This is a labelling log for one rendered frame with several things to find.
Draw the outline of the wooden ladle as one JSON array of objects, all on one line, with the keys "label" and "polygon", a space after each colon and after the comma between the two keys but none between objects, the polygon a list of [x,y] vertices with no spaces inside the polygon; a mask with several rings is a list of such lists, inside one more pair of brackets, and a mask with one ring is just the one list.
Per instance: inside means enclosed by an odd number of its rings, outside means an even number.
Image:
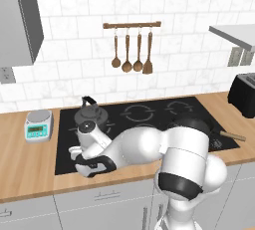
[{"label": "wooden ladle", "polygon": [[129,61],[129,53],[128,52],[129,52],[129,35],[126,35],[126,60],[122,65],[122,70],[125,73],[130,72],[132,69],[132,64]]}]

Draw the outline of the black toaster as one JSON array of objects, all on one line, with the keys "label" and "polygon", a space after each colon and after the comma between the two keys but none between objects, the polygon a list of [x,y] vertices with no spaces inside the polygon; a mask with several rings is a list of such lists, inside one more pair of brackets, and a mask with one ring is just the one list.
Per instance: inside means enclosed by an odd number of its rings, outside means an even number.
[{"label": "black toaster", "polygon": [[244,117],[255,117],[255,73],[239,74],[231,85],[228,102]]}]

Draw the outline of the dark grey kettle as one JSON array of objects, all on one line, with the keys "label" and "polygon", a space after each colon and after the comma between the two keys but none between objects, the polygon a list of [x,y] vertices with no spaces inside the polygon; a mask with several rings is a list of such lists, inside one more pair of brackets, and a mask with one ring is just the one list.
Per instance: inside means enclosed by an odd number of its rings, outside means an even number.
[{"label": "dark grey kettle", "polygon": [[83,104],[81,108],[75,113],[74,120],[76,125],[83,123],[85,120],[93,120],[101,131],[107,128],[107,121],[109,119],[108,112],[89,96],[82,97]]}]

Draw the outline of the grey cupboard door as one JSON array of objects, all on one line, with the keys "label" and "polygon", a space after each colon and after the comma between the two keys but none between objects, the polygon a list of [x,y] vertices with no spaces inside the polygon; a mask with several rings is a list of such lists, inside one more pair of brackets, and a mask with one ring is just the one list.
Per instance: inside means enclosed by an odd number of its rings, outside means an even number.
[{"label": "grey cupboard door", "polygon": [[255,228],[255,162],[240,166],[215,230],[248,228]]},{"label": "grey cupboard door", "polygon": [[141,230],[142,213],[143,207],[109,205],[59,212],[59,216],[63,230]]},{"label": "grey cupboard door", "polygon": [[154,230],[157,223],[158,205],[163,204],[162,216],[166,212],[168,197],[162,193],[159,193],[156,189],[153,191],[151,212],[150,212],[150,223],[149,230]]}]

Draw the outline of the white kitchen scale teal display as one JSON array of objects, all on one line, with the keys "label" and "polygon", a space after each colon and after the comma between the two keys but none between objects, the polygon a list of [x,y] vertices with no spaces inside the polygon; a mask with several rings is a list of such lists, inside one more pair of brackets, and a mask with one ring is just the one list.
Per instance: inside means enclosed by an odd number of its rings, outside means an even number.
[{"label": "white kitchen scale teal display", "polygon": [[24,136],[28,143],[40,143],[51,139],[54,116],[49,110],[29,112],[24,123]]}]

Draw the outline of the wooden spatula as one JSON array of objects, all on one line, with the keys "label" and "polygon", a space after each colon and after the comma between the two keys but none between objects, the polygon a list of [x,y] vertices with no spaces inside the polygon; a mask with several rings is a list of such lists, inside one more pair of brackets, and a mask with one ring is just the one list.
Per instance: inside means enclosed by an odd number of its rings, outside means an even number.
[{"label": "wooden spatula", "polygon": [[151,44],[152,44],[152,33],[149,32],[148,39],[147,39],[147,59],[142,69],[142,72],[146,75],[152,73],[152,62],[150,61]]}]

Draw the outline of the black glass hob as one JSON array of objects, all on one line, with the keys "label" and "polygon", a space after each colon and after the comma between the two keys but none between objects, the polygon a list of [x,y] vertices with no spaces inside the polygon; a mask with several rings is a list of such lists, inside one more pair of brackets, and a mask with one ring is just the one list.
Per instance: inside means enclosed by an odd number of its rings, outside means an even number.
[{"label": "black glass hob", "polygon": [[[157,101],[144,101],[103,106],[109,114],[104,133],[114,139],[122,131],[135,126],[150,126],[166,130],[170,121],[178,114],[194,113],[209,119],[217,130],[224,130],[196,97],[184,97]],[[78,108],[60,110],[59,134],[55,174],[76,172],[69,148],[78,146],[77,125],[74,120]],[[237,142],[217,133],[210,136],[209,151],[238,148]]]}]

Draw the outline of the wide grey drawer front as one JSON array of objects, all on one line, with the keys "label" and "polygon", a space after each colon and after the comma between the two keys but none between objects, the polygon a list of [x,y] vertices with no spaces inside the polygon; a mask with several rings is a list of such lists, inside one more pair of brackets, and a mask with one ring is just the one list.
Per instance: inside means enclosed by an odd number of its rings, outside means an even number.
[{"label": "wide grey drawer front", "polygon": [[[111,193],[112,191],[120,192],[121,196],[95,201],[94,197],[100,192]],[[150,204],[153,192],[153,180],[140,180],[123,184],[116,184],[93,188],[88,190],[74,191],[69,193],[55,195],[57,208],[60,212],[69,212],[85,208],[94,208],[98,206],[118,206],[126,205],[127,207],[145,207]]]}]

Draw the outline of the grey wall socket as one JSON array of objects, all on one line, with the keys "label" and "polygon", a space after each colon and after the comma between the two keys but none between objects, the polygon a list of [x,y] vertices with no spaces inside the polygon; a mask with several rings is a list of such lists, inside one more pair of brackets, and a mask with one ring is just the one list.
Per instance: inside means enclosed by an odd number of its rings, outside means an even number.
[{"label": "grey wall socket", "polygon": [[242,60],[241,60],[240,65],[241,66],[250,66],[252,63],[253,56],[254,56],[253,52],[249,52],[249,51],[245,50],[242,55]]},{"label": "grey wall socket", "polygon": [[1,84],[15,84],[16,79],[11,67],[0,68],[0,83]]},{"label": "grey wall socket", "polygon": [[243,49],[241,47],[233,47],[228,61],[228,67],[237,67],[240,62]]}]

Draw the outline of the grey wall cupboard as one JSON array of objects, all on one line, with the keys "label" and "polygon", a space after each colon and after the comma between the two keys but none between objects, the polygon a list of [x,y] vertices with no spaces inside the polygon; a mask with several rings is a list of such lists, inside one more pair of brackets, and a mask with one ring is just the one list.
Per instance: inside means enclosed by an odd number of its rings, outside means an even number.
[{"label": "grey wall cupboard", "polygon": [[0,0],[0,67],[31,66],[44,40],[37,0]]}]

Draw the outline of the wooden utensil rail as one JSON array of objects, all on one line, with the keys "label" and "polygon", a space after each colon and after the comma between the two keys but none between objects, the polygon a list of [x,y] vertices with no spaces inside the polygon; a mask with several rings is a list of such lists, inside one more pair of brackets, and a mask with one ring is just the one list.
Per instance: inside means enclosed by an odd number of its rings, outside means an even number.
[{"label": "wooden utensil rail", "polygon": [[161,21],[146,23],[104,23],[104,29],[160,27]]}]

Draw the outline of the grey wall shelf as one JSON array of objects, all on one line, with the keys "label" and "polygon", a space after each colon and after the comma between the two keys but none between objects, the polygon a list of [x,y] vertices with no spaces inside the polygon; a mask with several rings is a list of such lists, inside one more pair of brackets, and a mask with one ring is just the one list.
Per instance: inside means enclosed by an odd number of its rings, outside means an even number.
[{"label": "grey wall shelf", "polygon": [[255,52],[255,24],[210,26],[209,31],[249,52]]}]

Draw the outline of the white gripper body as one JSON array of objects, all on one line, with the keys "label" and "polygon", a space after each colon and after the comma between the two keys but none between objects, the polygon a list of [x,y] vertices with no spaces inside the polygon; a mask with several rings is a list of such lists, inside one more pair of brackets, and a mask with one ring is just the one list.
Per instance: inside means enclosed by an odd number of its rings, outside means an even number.
[{"label": "white gripper body", "polygon": [[80,146],[71,146],[69,148],[69,153],[71,155],[71,158],[76,158],[79,154],[83,153],[84,151]]}]

